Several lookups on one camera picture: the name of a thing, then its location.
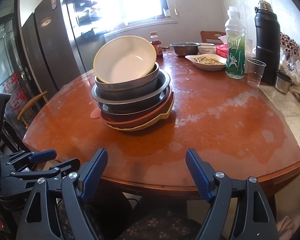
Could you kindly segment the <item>pink bear-shaped plate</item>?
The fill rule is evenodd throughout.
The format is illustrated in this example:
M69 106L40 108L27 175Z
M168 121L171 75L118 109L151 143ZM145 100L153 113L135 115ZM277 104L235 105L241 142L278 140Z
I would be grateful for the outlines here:
M172 106L173 100L174 92L172 91L171 86L168 86L164 91L164 98L162 99L162 101L158 105L153 106L148 110L128 115L114 115L106 113L105 111L100 110L97 107L90 113L90 118L101 119L106 123L106 125L114 128L130 129L144 125L160 114L166 113Z

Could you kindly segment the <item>yellow shell-shaped plate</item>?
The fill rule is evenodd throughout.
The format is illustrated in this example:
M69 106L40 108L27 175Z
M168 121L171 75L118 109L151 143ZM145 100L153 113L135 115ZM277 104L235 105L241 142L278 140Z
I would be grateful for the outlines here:
M113 129L118 130L118 131L123 131L123 132L139 131L139 130L146 129L146 128L156 124L160 120L167 119L170 116L170 113L172 111L172 107L173 107L173 102L171 102L171 104L169 105L169 108L166 109L166 112L158 114L156 117L152 118L148 122L143 122L139 126L133 126L131 128L119 128L119 127L113 126L113 125L111 125L110 123L107 123L107 122L105 122L105 124L108 127L113 128Z

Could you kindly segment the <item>large steel bowl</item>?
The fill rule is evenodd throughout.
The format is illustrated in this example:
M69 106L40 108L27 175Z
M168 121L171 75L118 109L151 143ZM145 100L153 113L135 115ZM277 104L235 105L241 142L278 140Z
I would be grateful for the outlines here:
M145 85L137 88L130 88L122 92L103 92L97 85L94 85L91 90L92 98L99 102L108 105L121 105L125 103L135 103L142 100L147 100L159 95L170 84L171 77L164 70L159 70L158 77Z

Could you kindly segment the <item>small steel bowl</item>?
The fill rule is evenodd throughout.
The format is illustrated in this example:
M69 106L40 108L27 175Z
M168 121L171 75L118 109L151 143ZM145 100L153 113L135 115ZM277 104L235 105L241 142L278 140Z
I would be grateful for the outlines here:
M155 87L159 77L159 64L156 62L153 69L146 76L140 77L135 80L130 80L126 82L120 83L105 83L95 77L95 83L97 87L101 90L107 92L118 92L133 88L141 88L141 87Z

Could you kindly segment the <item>yellow bowl with handle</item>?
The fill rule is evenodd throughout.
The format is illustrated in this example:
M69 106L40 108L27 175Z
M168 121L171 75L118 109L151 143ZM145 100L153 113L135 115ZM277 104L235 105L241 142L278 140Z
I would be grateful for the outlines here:
M156 60L156 51L145 38L121 36L99 49L93 60L93 70L105 83L121 83L147 75Z

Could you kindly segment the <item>shallow steel pan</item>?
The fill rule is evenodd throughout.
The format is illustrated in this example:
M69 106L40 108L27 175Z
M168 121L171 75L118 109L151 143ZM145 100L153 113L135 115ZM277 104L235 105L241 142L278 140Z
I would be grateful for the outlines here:
M137 119L143 115L150 113L161 106L171 94L171 85L168 85L160 94L155 95L150 99L129 105L107 105L105 103L97 103L101 110L101 116L106 121L124 122L132 119Z

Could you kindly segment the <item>yellow wooden chair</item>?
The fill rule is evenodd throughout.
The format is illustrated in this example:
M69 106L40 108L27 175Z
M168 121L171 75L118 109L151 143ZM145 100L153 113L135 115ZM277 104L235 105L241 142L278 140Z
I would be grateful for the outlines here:
M30 126L30 124L26 121L26 119L23 117L23 114L28 111L32 106L34 106L40 99L44 99L45 102L47 102L47 90L40 93L39 95L33 97L30 101L28 101L25 106L21 109L19 115L17 116L18 120L21 120L22 123L25 125L26 128Z

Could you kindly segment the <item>written paper sheet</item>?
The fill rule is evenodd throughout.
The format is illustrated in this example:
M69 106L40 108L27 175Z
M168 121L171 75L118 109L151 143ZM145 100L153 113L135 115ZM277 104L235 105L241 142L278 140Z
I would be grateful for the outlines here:
M300 148L300 103L298 100L291 92L283 94L271 86L260 85L259 89L283 114L284 119Z

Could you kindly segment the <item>red tissue pack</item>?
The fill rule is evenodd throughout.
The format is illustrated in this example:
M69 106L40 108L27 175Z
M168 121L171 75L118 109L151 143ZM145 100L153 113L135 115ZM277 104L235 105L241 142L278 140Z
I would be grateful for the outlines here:
M216 54L220 57L227 58L228 56L228 45L219 44L215 46Z

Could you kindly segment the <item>white ceramic bowl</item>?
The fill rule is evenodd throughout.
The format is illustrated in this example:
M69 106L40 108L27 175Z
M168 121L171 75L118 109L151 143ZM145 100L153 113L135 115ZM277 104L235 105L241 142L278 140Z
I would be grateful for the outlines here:
M213 43L200 43L198 46L198 53L202 54L215 54L216 53L216 45Z

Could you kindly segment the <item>steel bowl at back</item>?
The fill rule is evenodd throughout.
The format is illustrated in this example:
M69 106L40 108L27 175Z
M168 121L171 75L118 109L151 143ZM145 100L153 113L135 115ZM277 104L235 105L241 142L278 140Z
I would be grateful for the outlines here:
M181 42L170 44L170 47L173 48L175 55L178 57L185 57L187 55L197 55L199 46L200 43L197 42Z

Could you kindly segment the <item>wooden chair back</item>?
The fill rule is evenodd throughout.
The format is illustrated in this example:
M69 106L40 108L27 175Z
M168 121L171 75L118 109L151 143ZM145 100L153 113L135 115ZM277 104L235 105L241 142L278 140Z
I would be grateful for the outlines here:
M226 35L222 31L201 31L200 37L203 43L213 43L213 44L222 44L223 42L219 37Z

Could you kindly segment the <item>brown sauce bottle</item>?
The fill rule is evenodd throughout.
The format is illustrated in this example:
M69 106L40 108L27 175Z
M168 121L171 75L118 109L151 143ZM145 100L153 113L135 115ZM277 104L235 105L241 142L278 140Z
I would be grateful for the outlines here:
M156 51L157 58L162 58L163 57L162 46L161 46L161 42L158 39L157 32L156 31L150 32L150 38L151 38L151 44L153 45Z

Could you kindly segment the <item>green drink bottle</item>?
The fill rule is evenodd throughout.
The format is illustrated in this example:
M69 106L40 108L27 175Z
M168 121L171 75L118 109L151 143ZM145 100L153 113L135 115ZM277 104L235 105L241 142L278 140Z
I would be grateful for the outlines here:
M243 79L245 75L245 27L236 7L227 10L228 20L225 33L228 45L225 73L233 79Z

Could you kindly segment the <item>black thermos flask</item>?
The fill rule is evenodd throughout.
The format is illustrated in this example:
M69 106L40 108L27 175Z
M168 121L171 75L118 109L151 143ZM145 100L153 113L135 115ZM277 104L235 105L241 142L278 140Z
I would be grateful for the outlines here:
M280 62L280 24L265 0L259 0L255 12L256 59L266 64L262 81L274 85Z

